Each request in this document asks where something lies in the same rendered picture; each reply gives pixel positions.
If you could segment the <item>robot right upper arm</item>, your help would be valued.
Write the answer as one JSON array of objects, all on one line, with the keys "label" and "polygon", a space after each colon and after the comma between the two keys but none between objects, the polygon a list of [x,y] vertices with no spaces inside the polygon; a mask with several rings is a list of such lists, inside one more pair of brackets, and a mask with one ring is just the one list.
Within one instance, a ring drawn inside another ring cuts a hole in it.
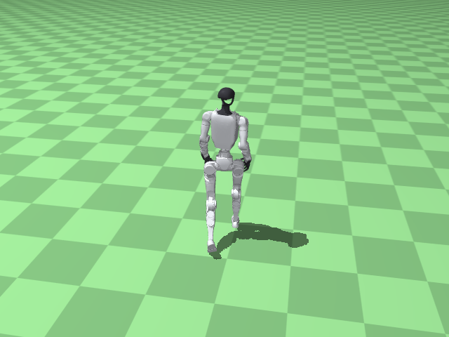
[{"label": "robot right upper arm", "polygon": [[246,117],[243,117],[241,115],[236,116],[236,122],[240,126],[239,128],[239,149],[240,150],[247,150],[246,143],[248,138],[248,119]]}]

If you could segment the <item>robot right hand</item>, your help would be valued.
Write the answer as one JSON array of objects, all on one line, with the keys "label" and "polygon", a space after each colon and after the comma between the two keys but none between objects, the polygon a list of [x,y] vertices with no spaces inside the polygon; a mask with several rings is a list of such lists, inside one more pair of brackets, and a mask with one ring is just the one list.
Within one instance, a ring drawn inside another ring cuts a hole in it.
[{"label": "robot right hand", "polygon": [[[241,160],[243,160],[243,158],[241,158]],[[247,171],[248,169],[249,169],[249,166],[250,166],[250,162],[251,162],[251,160],[250,161],[247,161],[247,163],[244,161],[244,169],[246,169],[245,171]],[[243,172],[245,172],[245,171],[243,171]]]}]

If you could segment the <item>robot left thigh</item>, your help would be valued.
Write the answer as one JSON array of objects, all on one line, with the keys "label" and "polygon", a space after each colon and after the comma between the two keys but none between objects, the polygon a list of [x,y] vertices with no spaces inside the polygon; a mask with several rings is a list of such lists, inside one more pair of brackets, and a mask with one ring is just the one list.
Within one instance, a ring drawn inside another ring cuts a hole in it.
[{"label": "robot left thigh", "polygon": [[217,208],[215,200],[215,181],[216,181],[216,160],[208,161],[204,165],[204,178],[206,184],[206,199],[208,200],[208,209],[213,211]]}]

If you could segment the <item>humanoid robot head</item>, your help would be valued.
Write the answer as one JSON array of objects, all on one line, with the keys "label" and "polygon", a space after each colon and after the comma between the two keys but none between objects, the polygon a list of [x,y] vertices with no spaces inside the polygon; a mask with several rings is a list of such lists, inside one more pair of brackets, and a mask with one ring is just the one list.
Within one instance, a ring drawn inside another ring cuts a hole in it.
[{"label": "humanoid robot head", "polygon": [[[229,111],[229,106],[232,105],[234,101],[235,92],[231,88],[222,88],[218,93],[218,98],[221,98],[222,100],[222,109],[220,111],[217,111],[220,115],[229,116],[232,113]],[[227,104],[224,100],[228,100],[232,98],[232,102],[230,104]]]}]

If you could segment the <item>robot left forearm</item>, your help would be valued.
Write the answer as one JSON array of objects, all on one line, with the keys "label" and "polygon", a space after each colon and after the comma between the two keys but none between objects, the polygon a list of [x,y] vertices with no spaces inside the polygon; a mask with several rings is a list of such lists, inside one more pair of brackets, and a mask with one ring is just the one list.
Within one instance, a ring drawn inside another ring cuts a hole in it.
[{"label": "robot left forearm", "polygon": [[208,143],[201,142],[199,138],[199,146],[201,148],[200,152],[204,156],[204,158],[208,157]]}]

